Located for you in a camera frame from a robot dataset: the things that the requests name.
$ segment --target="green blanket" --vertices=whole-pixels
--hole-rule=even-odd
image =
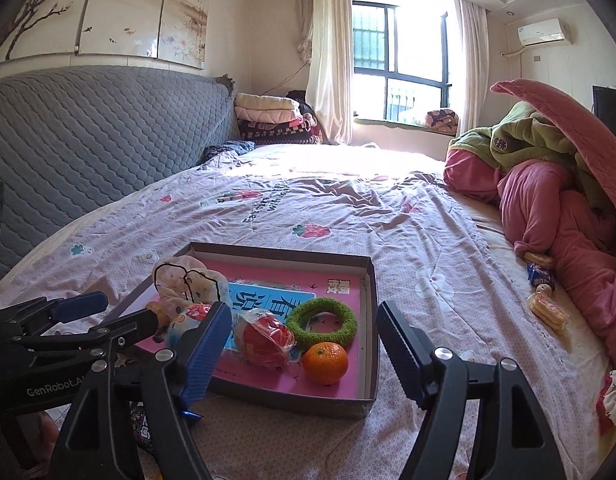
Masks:
[[[525,160],[540,158],[561,164],[577,175],[592,208],[612,207],[575,145],[530,104],[518,102],[501,123],[475,128],[450,141],[449,150],[467,150],[493,168],[508,172]]]

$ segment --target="blue gripper pad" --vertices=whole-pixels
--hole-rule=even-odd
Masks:
[[[392,301],[379,306],[376,325],[404,394],[427,410],[438,392],[430,358],[434,345],[421,330],[408,325]]]
[[[59,301],[52,309],[53,320],[69,323],[82,317],[104,312],[108,307],[108,297],[103,292],[92,292]]]
[[[188,330],[181,336],[176,351],[178,365],[183,366],[186,371],[186,382],[179,394],[184,409],[187,410],[193,402],[206,394],[208,383],[224,350],[230,330],[232,330],[230,307],[217,301],[199,327]]]

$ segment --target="mural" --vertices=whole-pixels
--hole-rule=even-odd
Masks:
[[[204,67],[208,0],[164,0],[159,58]]]
[[[207,23],[208,0],[26,0],[0,34],[0,62],[78,50],[203,68]]]
[[[162,0],[88,0],[82,54],[157,57]]]
[[[26,0],[0,34],[0,62],[36,54],[73,52],[86,0]]]

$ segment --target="air conditioner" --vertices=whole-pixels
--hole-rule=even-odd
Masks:
[[[572,45],[572,36],[568,25],[555,18],[519,27],[519,41],[523,46],[550,43]]]

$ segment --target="window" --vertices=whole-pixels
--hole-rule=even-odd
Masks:
[[[448,107],[448,13],[353,2],[355,115],[416,124]]]

